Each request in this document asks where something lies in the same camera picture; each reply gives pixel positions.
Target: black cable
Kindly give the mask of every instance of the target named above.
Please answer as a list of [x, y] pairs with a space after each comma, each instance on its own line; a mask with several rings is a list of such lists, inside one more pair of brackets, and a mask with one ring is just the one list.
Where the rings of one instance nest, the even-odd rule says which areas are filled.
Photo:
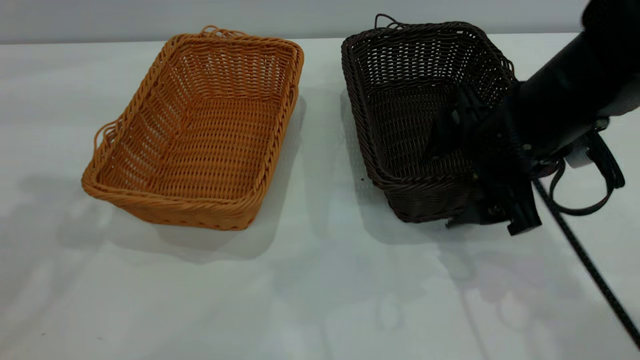
[[549, 197], [549, 194], [542, 186], [540, 180], [533, 179], [533, 184], [542, 199], [545, 201], [545, 204], [549, 208], [549, 211], [551, 212], [551, 215], [553, 215], [558, 226], [564, 233], [564, 236], [569, 241], [569, 244], [571, 244], [571, 246], [573, 247], [573, 251], [575, 251], [576, 255], [578, 255], [578, 258], [589, 272], [589, 275], [591, 276], [593, 282], [595, 282], [595, 284], [598, 286], [598, 289], [602, 293], [602, 296], [604, 296], [604, 298], [607, 300], [609, 306], [618, 317], [618, 320], [622, 323], [622, 326], [624, 326], [625, 330], [631, 337], [631, 340], [633, 340], [638, 350], [640, 350], [640, 332], [638, 331], [633, 320], [631, 320], [631, 317], [629, 317], [627, 310], [625, 310], [624, 306], [622, 306], [613, 291], [611, 291], [611, 288], [609, 287], [605, 279], [602, 277], [602, 275], [600, 275], [598, 268], [592, 262], [589, 254], [586, 252], [586, 250], [584, 250], [584, 248], [580, 244], [580, 241], [573, 233], [571, 228], [569, 228], [569, 225], [562, 218], [557, 204]]

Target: dark brown wicker basket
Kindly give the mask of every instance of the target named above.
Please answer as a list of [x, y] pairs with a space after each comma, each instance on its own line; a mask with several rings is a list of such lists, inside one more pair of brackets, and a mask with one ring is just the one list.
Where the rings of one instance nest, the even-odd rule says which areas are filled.
[[424, 222], [462, 212], [477, 193], [470, 162], [461, 149], [425, 161], [432, 124], [454, 109], [459, 83], [499, 105], [516, 81], [513, 64], [471, 24], [394, 21], [347, 38], [342, 69], [367, 174], [396, 215]]

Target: basket handle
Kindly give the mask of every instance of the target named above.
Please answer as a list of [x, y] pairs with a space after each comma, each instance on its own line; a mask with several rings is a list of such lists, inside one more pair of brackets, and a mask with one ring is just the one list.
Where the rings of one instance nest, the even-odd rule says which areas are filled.
[[246, 37], [246, 33], [242, 31], [221, 29], [215, 25], [207, 25], [200, 32], [201, 37], [221, 37], [221, 38], [234, 38], [234, 37]]
[[386, 13], [379, 13], [379, 14], [376, 15], [376, 21], [374, 22], [374, 25], [373, 25], [374, 29], [378, 28], [378, 18], [379, 17], [386, 17], [387, 19], [391, 20], [391, 23], [389, 25], [385, 26], [386, 28], [391, 28], [394, 25], [396, 27], [404, 25], [402, 22], [398, 22], [397, 20], [395, 20], [391, 16], [387, 15]]
[[115, 137], [115, 128], [118, 125], [118, 120], [114, 120], [112, 122], [108, 122], [104, 124], [93, 137], [93, 155], [95, 156], [98, 152], [98, 136], [102, 133], [102, 141], [107, 143], [107, 146], [111, 143], [113, 138]]

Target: black strap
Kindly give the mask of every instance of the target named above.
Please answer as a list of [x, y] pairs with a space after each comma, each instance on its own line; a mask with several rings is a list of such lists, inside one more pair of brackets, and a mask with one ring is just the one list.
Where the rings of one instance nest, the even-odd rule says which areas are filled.
[[583, 217], [584, 215], [590, 215], [590, 214], [593, 214], [594, 212], [602, 209], [604, 204], [606, 204], [607, 201], [609, 201], [609, 197], [611, 197], [611, 194], [613, 193], [613, 186], [610, 186], [609, 182], [607, 182], [607, 195], [604, 197], [604, 199], [602, 199], [602, 200], [598, 201], [596, 204], [588, 206], [586, 208], [570, 209], [570, 208], [566, 208], [566, 207], [558, 204], [556, 202], [556, 200], [554, 200], [554, 191], [556, 190], [556, 185], [558, 184], [558, 181], [560, 181], [560, 178], [562, 177], [562, 175], [564, 175], [564, 169], [565, 168], [566, 168], [566, 165], [564, 164], [564, 159], [559, 160], [558, 161], [558, 171], [554, 175], [553, 180], [551, 180], [551, 186], [549, 187], [549, 198], [551, 198], [551, 201], [556, 205], [558, 210], [561, 213], [564, 213], [564, 214], [567, 214], [567, 215], [572, 215], [572, 216], [575, 216], [575, 217]]
[[554, 203], [558, 211], [575, 217], [590, 215], [602, 209], [607, 201], [609, 201], [609, 197], [611, 197], [613, 190], [621, 188], [625, 185], [625, 178], [622, 174], [622, 171], [620, 170], [620, 166], [618, 165], [616, 158], [613, 157], [613, 154], [611, 154], [611, 151], [607, 147], [607, 144], [605, 144], [600, 135], [595, 130], [591, 130], [584, 136], [589, 147], [588, 156], [596, 164], [607, 183], [607, 195], [596, 204], [582, 209], [570, 209], [559, 205], [554, 200], [554, 192], [556, 190], [558, 182], [560, 181], [560, 178], [562, 177], [562, 175], [564, 175], [564, 170], [566, 168], [564, 159], [560, 159], [557, 163], [557, 172], [553, 180], [551, 180], [551, 186], [549, 188], [549, 198]]

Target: basket rim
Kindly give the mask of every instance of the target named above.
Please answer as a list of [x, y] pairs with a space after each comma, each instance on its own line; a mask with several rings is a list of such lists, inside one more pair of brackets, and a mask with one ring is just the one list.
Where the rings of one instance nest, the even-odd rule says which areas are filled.
[[[228, 42], [247, 46], [273, 45], [286, 47], [293, 52], [292, 61], [289, 65], [291, 67], [291, 73], [285, 80], [283, 86], [284, 93], [281, 98], [280, 108], [276, 115], [276, 124], [273, 126], [273, 130], [269, 135], [269, 140], [265, 148], [265, 156], [261, 162], [258, 176], [256, 177], [256, 185], [249, 189], [249, 191], [247, 191], [247, 193], [241, 197], [237, 197], [235, 199], [218, 199], [208, 197], [189, 198], [179, 196], [166, 196], [153, 192], [115, 188], [98, 182], [97, 176], [100, 171], [102, 171], [105, 162], [102, 161], [102, 164], [96, 166], [96, 162], [99, 163], [99, 161], [97, 160], [101, 158], [109, 158], [111, 156], [113, 151], [116, 149], [115, 145], [120, 142], [120, 140], [124, 137], [124, 134], [126, 134], [128, 128], [131, 126], [133, 115], [139, 112], [142, 104], [144, 103], [144, 100], [148, 97], [151, 89], [153, 88], [153, 86], [151, 85], [143, 85], [153, 84], [155, 80], [157, 80], [160, 73], [162, 73], [163, 69], [168, 66], [167, 64], [169, 62], [167, 60], [169, 60], [174, 54], [179, 53], [178, 50], [181, 48], [181, 46], [188, 42]], [[126, 200], [133, 206], [150, 205], [151, 201], [155, 206], [162, 208], [181, 208], [184, 206], [199, 204], [203, 208], [209, 209], [218, 206], [230, 206], [232, 207], [232, 209], [241, 209], [249, 208], [256, 203], [261, 202], [267, 192], [267, 189], [269, 188], [269, 185], [271, 184], [271, 179], [273, 177], [273, 173], [275, 172], [275, 167], [279, 158], [278, 151], [278, 157], [275, 158], [275, 161], [270, 161], [270, 157], [273, 152], [269, 150], [281, 147], [284, 141], [287, 127], [289, 125], [289, 118], [293, 113], [293, 109], [295, 108], [295, 104], [298, 99], [298, 84], [300, 82], [303, 64], [304, 52], [300, 45], [283, 38], [257, 37], [251, 35], [220, 37], [209, 36], [208, 34], [203, 35], [203, 33], [186, 33], [171, 37], [169, 41], [165, 43], [160, 53], [156, 56], [156, 59], [150, 66], [147, 74], [141, 82], [141, 85], [138, 87], [124, 112], [115, 121], [106, 124], [96, 133], [94, 138], [93, 158], [91, 162], [89, 162], [87, 168], [84, 170], [82, 177], [83, 189], [91, 196], [94, 196], [98, 199], [103, 199], [110, 202], [112, 202], [112, 200], [118, 199]], [[278, 139], [277, 136], [279, 132], [281, 132], [282, 134]], [[103, 139], [100, 145], [97, 146], [97, 139], [100, 133], [103, 134]]]
[[355, 58], [353, 46], [355, 43], [368, 40], [371, 38], [380, 38], [385, 35], [394, 34], [398, 32], [431, 32], [438, 31], [443, 29], [450, 29], [452, 31], [456, 30], [467, 30], [475, 33], [481, 40], [483, 45], [492, 51], [495, 59], [498, 62], [502, 63], [502, 77], [504, 79], [508, 79], [511, 82], [516, 81], [516, 77], [513, 72], [513, 63], [508, 60], [494, 44], [488, 38], [487, 34], [477, 26], [470, 24], [468, 22], [463, 21], [448, 21], [441, 23], [427, 23], [427, 24], [400, 24], [397, 27], [386, 27], [386, 28], [375, 28], [370, 30], [365, 30], [361, 33], [357, 33], [347, 37], [342, 43], [342, 68], [345, 73], [349, 72], [354, 77], [354, 86], [358, 97], [359, 105], [362, 107], [362, 120], [360, 124], [361, 128], [364, 131], [359, 131], [358, 126], [356, 127], [356, 131], [358, 133], [358, 138], [361, 136], [365, 137], [365, 141], [359, 141], [360, 146], [366, 146], [367, 152], [371, 155], [371, 165], [367, 167], [367, 174], [374, 181], [374, 184], [382, 188], [385, 191], [397, 190], [399, 192], [407, 191], [406, 186], [412, 185], [415, 187], [415, 190], [426, 190], [434, 186], [434, 182], [444, 181], [444, 180], [468, 180], [472, 178], [472, 172], [469, 174], [444, 174], [444, 175], [424, 175], [424, 176], [410, 176], [410, 177], [398, 177], [391, 174], [387, 169], [382, 167], [380, 163], [380, 159], [378, 156], [378, 152], [374, 144], [376, 143], [372, 138], [371, 130], [369, 129], [369, 112], [370, 109], [366, 106], [367, 101], [364, 99], [364, 86], [363, 79], [361, 78], [361, 74], [359, 71], [355, 70]]

